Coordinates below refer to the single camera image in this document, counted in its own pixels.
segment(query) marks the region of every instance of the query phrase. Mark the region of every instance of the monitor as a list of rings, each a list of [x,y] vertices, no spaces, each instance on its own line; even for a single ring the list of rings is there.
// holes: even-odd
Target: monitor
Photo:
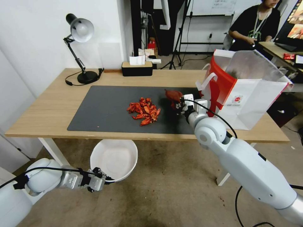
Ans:
[[[291,52],[303,50],[303,0],[297,1],[274,42]]]

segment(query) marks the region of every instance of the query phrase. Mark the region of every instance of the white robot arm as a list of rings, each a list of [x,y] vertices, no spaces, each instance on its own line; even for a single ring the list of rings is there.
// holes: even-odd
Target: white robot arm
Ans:
[[[61,167],[55,160],[47,158],[36,161],[27,170],[31,169],[34,170],[0,186],[1,226],[16,226],[28,215],[32,206],[54,188],[87,188],[90,192],[101,191],[107,179],[98,168],[86,172],[71,166]]]
[[[303,225],[303,197],[290,187],[281,171],[248,143],[232,137],[221,121],[209,118],[206,100],[194,102],[193,95],[184,95],[177,109],[194,129],[199,143],[212,150],[224,169],[254,198],[290,222]]]

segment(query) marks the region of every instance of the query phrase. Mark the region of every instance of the computer screen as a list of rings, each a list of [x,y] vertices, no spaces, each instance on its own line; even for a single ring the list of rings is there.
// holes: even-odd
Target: computer screen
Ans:
[[[303,45],[303,0],[297,1],[275,42],[291,46]]]

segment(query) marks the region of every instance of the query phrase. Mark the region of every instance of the white bowl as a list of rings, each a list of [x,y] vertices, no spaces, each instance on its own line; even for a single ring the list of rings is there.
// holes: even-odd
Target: white bowl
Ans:
[[[91,154],[91,169],[99,167],[107,176],[122,181],[130,175],[138,161],[138,149],[132,140],[101,140]]]

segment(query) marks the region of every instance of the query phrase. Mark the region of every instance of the black desk mat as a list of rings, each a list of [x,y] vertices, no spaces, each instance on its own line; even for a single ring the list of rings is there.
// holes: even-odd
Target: black desk mat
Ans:
[[[67,130],[194,134],[185,118],[171,109],[164,89],[193,94],[199,99],[196,88],[91,86]],[[161,108],[155,123],[140,126],[143,119],[134,120],[131,116],[137,113],[126,111],[130,102],[139,102],[141,97],[151,98],[157,109]]]

